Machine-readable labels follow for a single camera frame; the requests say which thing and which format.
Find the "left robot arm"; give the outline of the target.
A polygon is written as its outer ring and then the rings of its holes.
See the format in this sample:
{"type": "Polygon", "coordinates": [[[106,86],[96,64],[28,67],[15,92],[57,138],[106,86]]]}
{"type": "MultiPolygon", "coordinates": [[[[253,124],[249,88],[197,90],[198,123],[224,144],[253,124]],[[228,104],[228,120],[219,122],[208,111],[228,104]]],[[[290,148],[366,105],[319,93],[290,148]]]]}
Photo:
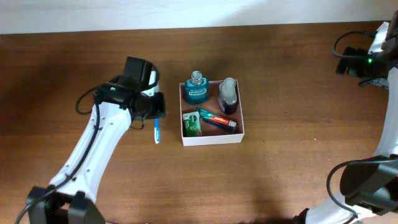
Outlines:
{"type": "Polygon", "coordinates": [[[83,134],[48,187],[32,188],[15,224],[24,215],[30,223],[106,223],[95,205],[102,176],[135,121],[165,116],[164,94],[156,90],[159,78],[152,62],[128,57],[122,75],[86,91],[93,107],[83,134]]]}

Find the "teal mouthwash bottle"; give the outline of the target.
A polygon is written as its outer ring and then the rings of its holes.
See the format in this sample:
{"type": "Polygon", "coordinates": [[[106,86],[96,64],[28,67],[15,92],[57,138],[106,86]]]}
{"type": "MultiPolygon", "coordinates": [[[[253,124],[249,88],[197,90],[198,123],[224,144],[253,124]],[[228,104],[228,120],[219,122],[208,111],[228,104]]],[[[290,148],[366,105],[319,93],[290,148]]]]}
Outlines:
{"type": "Polygon", "coordinates": [[[190,105],[202,104],[209,99],[209,80],[198,70],[185,82],[186,102],[190,105]]]}

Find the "blue white toothbrush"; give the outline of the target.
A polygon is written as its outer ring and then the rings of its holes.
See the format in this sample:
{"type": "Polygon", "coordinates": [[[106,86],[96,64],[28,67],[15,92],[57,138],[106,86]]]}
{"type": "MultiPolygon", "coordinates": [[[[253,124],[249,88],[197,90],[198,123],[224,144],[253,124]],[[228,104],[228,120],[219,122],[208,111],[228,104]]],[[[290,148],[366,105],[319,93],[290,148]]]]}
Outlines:
{"type": "Polygon", "coordinates": [[[154,120],[154,140],[156,144],[160,143],[160,124],[158,118],[154,120]]]}

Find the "blue disposable razor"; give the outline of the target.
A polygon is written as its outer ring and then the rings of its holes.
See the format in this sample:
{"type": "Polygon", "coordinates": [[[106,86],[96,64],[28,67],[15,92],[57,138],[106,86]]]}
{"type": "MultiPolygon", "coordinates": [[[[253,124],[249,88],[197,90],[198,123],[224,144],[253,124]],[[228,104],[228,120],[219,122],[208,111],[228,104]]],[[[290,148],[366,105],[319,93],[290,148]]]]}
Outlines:
{"type": "Polygon", "coordinates": [[[234,134],[236,132],[236,130],[238,129],[238,124],[235,121],[226,119],[226,118],[222,118],[222,117],[211,117],[211,118],[204,118],[203,119],[204,122],[211,124],[213,126],[216,126],[218,128],[227,130],[229,132],[231,132],[232,134],[234,134]]]}

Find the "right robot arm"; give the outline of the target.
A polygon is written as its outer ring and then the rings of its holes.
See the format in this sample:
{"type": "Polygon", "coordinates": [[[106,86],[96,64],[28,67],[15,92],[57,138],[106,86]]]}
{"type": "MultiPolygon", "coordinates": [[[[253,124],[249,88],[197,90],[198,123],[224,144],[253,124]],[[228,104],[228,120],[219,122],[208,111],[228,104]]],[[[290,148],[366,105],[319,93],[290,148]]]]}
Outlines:
{"type": "Polygon", "coordinates": [[[294,223],[361,223],[366,218],[397,212],[397,14],[374,32],[367,50],[347,48],[339,54],[338,73],[360,78],[359,86],[387,91],[386,115],[380,139],[370,157],[342,162],[326,178],[328,200],[306,208],[294,223]]]}

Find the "red green toothpaste tube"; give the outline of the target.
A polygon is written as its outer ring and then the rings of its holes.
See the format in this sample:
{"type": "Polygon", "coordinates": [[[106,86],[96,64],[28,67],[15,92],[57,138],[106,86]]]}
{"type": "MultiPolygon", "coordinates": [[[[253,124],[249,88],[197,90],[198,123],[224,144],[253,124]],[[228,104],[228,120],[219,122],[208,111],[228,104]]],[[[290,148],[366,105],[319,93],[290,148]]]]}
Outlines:
{"type": "Polygon", "coordinates": [[[228,118],[224,118],[220,115],[214,114],[203,108],[197,108],[199,112],[200,118],[204,120],[204,122],[212,124],[214,126],[218,126],[221,128],[236,128],[238,127],[237,122],[230,120],[228,118]]]}

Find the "clear blue pump bottle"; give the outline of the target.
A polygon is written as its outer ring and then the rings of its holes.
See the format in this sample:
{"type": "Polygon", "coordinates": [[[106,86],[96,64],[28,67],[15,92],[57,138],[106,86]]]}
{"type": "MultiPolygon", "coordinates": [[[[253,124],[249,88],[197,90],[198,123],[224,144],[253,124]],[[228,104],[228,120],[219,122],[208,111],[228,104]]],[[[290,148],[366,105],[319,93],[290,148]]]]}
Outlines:
{"type": "Polygon", "coordinates": [[[231,115],[236,112],[238,98],[235,79],[228,77],[220,83],[218,104],[224,114],[231,115]]]}

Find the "green white small box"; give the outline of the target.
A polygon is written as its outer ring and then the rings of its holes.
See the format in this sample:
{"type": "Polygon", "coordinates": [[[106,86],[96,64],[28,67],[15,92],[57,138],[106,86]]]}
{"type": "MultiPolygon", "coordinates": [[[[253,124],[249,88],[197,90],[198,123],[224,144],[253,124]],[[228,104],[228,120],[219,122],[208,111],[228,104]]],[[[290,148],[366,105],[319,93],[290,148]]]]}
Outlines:
{"type": "Polygon", "coordinates": [[[202,136],[199,112],[184,113],[183,123],[187,137],[202,136]]]}

